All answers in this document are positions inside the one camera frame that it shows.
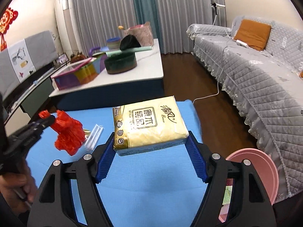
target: yellow tissue package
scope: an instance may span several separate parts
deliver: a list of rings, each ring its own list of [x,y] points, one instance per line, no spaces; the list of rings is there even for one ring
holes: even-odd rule
[[[114,149],[120,156],[184,144],[188,137],[173,96],[114,107],[113,115]]]

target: sofa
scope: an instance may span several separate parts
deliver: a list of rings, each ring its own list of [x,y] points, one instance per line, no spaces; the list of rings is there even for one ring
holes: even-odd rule
[[[232,39],[243,19],[271,25],[263,51]],[[235,18],[232,28],[193,24],[194,54],[222,85],[279,174],[276,202],[303,191],[303,32],[276,21]]]

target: white table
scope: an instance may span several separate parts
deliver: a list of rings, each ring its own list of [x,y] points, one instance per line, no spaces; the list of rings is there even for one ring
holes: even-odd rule
[[[119,74],[104,69],[93,81],[65,90],[55,89],[49,97],[64,111],[114,107],[164,96],[163,67],[158,39],[150,51],[136,52],[137,67]]]

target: brown object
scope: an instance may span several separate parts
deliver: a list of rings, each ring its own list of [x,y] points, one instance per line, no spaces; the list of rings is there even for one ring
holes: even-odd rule
[[[251,48],[262,51],[266,46],[271,29],[270,25],[244,19],[234,40],[240,40]]]
[[[84,54],[82,54],[82,52],[78,52],[77,55],[74,55],[72,54],[71,55],[71,63],[75,63],[77,61],[80,61],[80,60],[85,60],[86,59],[86,56]]]

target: blue tablecloth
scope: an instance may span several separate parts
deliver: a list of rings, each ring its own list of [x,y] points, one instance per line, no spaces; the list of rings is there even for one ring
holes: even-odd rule
[[[189,100],[177,104],[187,129],[202,142],[200,121],[193,104]],[[104,131],[99,144],[104,144],[114,131],[111,108],[68,114],[85,129],[102,125]],[[47,128],[28,154],[27,161],[38,186],[54,160],[67,163],[87,154],[83,147],[74,156],[58,151],[54,147],[56,139],[57,133]],[[116,154],[107,178],[97,185],[115,227],[190,226],[206,187],[197,177],[184,145],[124,157]],[[76,180],[72,180],[72,192],[78,220],[86,224]]]

